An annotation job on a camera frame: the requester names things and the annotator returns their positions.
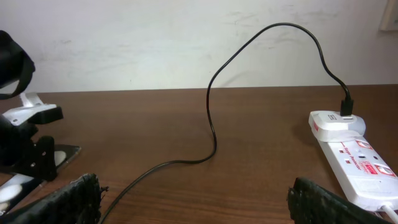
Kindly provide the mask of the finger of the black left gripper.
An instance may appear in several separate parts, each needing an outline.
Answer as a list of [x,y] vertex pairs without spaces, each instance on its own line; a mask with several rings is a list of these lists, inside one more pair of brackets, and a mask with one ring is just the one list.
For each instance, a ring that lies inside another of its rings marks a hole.
[[43,136],[37,142],[29,140],[23,146],[18,173],[52,181],[57,176],[54,155],[55,141],[53,137]]

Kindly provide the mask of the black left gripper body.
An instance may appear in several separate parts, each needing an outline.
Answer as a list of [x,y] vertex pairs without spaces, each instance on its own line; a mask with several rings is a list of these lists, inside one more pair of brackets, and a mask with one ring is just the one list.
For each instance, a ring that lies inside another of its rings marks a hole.
[[34,147],[31,137],[36,133],[34,124],[14,126],[1,115],[1,165],[12,166],[21,160]]

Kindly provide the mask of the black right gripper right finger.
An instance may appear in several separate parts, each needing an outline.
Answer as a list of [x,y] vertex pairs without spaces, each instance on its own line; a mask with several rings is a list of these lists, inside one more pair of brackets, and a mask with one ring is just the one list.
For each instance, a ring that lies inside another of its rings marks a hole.
[[297,177],[287,193],[295,224],[389,224],[304,177]]

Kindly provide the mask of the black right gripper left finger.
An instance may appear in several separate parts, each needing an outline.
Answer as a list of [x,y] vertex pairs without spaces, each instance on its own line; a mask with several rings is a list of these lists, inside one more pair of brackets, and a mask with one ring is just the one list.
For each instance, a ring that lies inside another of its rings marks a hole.
[[96,174],[84,174],[68,185],[1,218],[3,224],[96,224],[103,188]]

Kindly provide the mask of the black smartphone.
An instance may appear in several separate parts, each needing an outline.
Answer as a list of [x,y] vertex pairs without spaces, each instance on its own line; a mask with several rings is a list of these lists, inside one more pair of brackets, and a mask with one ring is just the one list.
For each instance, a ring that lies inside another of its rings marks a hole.
[[[60,172],[81,151],[80,146],[65,144],[55,145],[55,167]],[[26,198],[33,196],[47,183],[46,180],[15,174],[7,182],[1,185],[1,216],[10,213],[17,205]]]

